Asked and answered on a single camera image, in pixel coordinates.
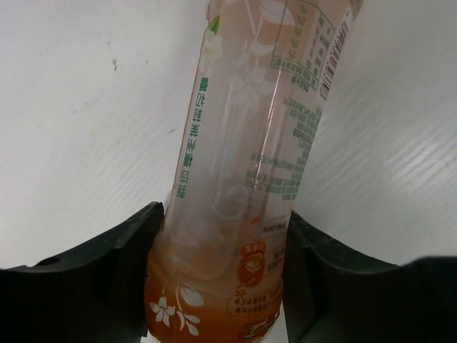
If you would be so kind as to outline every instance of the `bottle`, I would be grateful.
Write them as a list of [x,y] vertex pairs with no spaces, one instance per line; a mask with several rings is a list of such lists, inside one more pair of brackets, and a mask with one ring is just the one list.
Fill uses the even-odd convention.
[[293,201],[362,0],[210,0],[171,201],[148,257],[162,343],[259,343]]

